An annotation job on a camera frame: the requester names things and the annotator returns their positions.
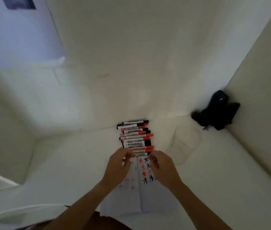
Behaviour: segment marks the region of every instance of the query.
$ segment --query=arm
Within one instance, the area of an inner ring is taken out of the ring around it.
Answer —
[[[101,201],[126,177],[132,157],[135,154],[131,150],[118,149],[110,157],[103,179],[43,230],[83,229]]]
[[[161,151],[149,155],[151,169],[158,180],[167,187],[181,203],[198,230],[231,230],[181,181],[172,159]]]

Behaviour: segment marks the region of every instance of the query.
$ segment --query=white table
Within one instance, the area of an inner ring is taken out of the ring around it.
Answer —
[[[174,129],[195,124],[189,116],[154,120],[153,144],[165,150]],[[202,131],[182,180],[234,230],[271,229],[271,178],[227,131]],[[0,191],[0,212],[40,204],[71,205],[103,176],[105,160],[121,146],[119,131],[107,128],[41,140],[24,185]],[[119,218],[132,229],[195,229],[183,208],[171,214]]]

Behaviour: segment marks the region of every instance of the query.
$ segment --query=left hand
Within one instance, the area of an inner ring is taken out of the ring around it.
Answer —
[[[131,166],[130,158],[135,157],[132,150],[119,148],[109,159],[101,183],[109,189],[114,189],[127,176]]]

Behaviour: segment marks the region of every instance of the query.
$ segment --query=right hand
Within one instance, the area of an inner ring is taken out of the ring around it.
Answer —
[[[162,185],[172,191],[182,183],[171,157],[162,151],[153,151],[148,158],[154,175]]]

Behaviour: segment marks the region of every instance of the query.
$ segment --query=black object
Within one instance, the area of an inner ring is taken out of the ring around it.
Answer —
[[[227,124],[231,124],[240,104],[227,103],[229,97],[222,91],[215,92],[206,109],[194,111],[191,118],[203,126],[203,130],[208,130],[213,126],[217,130],[224,129]]]

